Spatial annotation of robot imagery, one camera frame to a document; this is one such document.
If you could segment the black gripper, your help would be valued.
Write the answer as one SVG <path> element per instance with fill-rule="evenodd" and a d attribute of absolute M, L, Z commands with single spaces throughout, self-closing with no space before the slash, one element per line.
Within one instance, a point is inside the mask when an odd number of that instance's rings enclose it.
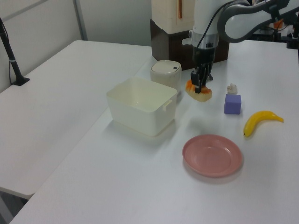
<path fill-rule="evenodd" d="M 195 63 L 195 70 L 191 72 L 191 83 L 195 86 L 195 93 L 200 94 L 201 86 L 206 86 L 214 58 L 215 48 L 200 49 L 193 47 L 192 59 Z M 202 80 L 200 79 L 199 69 L 202 69 Z"/>

